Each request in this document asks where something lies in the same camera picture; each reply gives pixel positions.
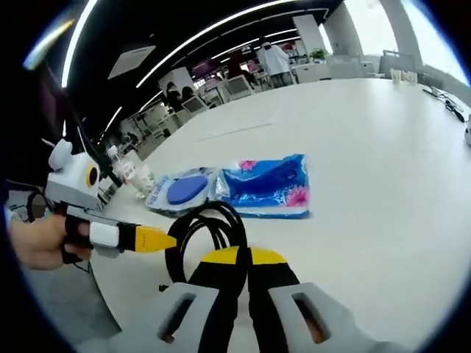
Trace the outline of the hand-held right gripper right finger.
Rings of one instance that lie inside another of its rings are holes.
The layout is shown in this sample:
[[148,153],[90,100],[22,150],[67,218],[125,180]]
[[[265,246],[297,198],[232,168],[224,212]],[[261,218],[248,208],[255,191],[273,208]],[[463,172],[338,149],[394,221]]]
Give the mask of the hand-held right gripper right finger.
[[404,352],[358,328],[343,304],[301,282],[277,252],[252,247],[249,315],[261,352]]

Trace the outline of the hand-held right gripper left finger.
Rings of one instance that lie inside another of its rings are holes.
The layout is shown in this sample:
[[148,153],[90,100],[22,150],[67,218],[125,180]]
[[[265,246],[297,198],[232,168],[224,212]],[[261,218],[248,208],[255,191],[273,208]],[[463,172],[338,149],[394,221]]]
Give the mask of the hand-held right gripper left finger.
[[177,282],[157,336],[171,352],[226,352],[247,278],[247,247],[205,255],[187,282]]

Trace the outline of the person's left hand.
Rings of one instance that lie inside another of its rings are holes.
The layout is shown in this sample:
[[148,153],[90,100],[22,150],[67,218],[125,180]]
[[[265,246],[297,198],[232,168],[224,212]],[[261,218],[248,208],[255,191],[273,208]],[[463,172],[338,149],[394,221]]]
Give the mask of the person's left hand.
[[91,250],[65,243],[66,217],[51,214],[25,223],[13,211],[4,208],[10,242],[20,263],[33,270],[52,271],[65,264],[63,253],[78,261],[89,260]]

